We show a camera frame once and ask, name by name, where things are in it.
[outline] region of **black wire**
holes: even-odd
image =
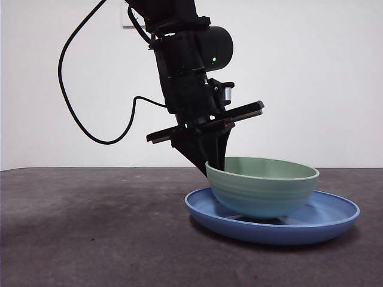
[[[147,99],[146,97],[141,97],[141,96],[137,96],[133,99],[133,107],[132,107],[132,113],[130,115],[130,120],[129,120],[129,123],[127,124],[127,127],[126,129],[124,130],[124,132],[117,138],[117,139],[114,139],[113,141],[102,141],[96,137],[94,137],[93,135],[91,135],[87,130],[86,128],[81,124],[81,122],[79,121],[79,119],[77,118],[72,106],[71,106],[71,103],[69,102],[69,99],[68,99],[68,95],[66,94],[66,91],[65,91],[65,87],[64,87],[64,83],[63,83],[63,80],[62,80],[62,64],[63,64],[63,60],[64,60],[64,57],[65,57],[65,53],[70,45],[70,43],[72,42],[72,40],[75,38],[75,36],[77,35],[77,33],[81,30],[81,28],[88,22],[88,20],[90,18],[92,18],[92,16],[95,14],[95,12],[97,12],[98,9],[100,9],[100,7],[106,2],[107,0],[101,0],[100,3],[97,4],[97,6],[95,6],[95,8],[93,10],[91,10],[91,12],[88,14],[88,16],[85,17],[85,19],[78,25],[78,27],[75,29],[75,31],[73,31],[72,35],[69,37],[69,39],[67,40],[67,42],[65,43],[64,47],[63,47],[63,50],[61,52],[61,55],[60,55],[60,60],[59,60],[59,68],[58,68],[58,73],[59,73],[59,83],[60,83],[60,88],[61,88],[61,92],[64,96],[64,99],[65,99],[65,103],[69,109],[69,111],[71,112],[71,115],[73,117],[73,119],[75,120],[75,122],[77,123],[77,125],[80,127],[80,129],[85,133],[85,135],[88,136],[88,138],[90,138],[91,140],[99,143],[99,144],[103,144],[103,145],[112,145],[112,144],[115,144],[116,142],[119,142],[120,140],[122,140],[124,138],[124,136],[126,136],[126,134],[128,133],[132,123],[133,123],[133,119],[134,119],[134,114],[135,114],[135,109],[136,109],[136,101],[138,99],[141,99],[141,100],[146,100],[147,102],[150,102],[150,103],[153,103],[157,106],[161,106],[163,108],[165,108],[166,106],[165,105],[162,105],[161,103],[157,103],[153,100],[150,100],[150,99]]]
[[[141,25],[137,22],[137,19],[133,15],[132,7],[130,6],[127,8],[127,15],[129,16],[130,21],[132,21],[132,24],[134,28],[136,28],[139,35],[146,41],[146,43],[150,44],[151,41],[149,36],[145,33]]]

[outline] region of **blue plate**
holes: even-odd
[[[271,220],[243,217],[222,205],[210,188],[185,197],[192,217],[227,237],[270,245],[303,245],[335,238],[350,229],[359,207],[340,196],[314,191],[308,202],[289,216]]]

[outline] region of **white wall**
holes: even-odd
[[[124,129],[132,99],[163,102],[153,52],[120,27],[122,0],[109,0],[69,48],[64,78],[86,127],[102,139]],[[68,35],[98,0],[2,0],[1,169],[34,166],[191,166],[169,142],[145,135],[175,125],[139,102],[126,139],[85,137],[57,82]],[[283,158],[316,167],[383,167],[383,1],[197,0],[200,15],[235,45],[228,67],[232,108],[264,101],[239,122],[228,155]]]

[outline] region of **gray floor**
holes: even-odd
[[[1,280],[44,286],[383,286],[383,169],[321,169],[318,189],[356,202],[356,226],[272,247],[199,226],[196,169],[17,169],[2,176]]]

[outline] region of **green bowl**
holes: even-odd
[[[228,208],[251,218],[276,218],[302,207],[319,171],[302,164],[250,157],[227,157],[225,171],[206,162],[215,197]]]

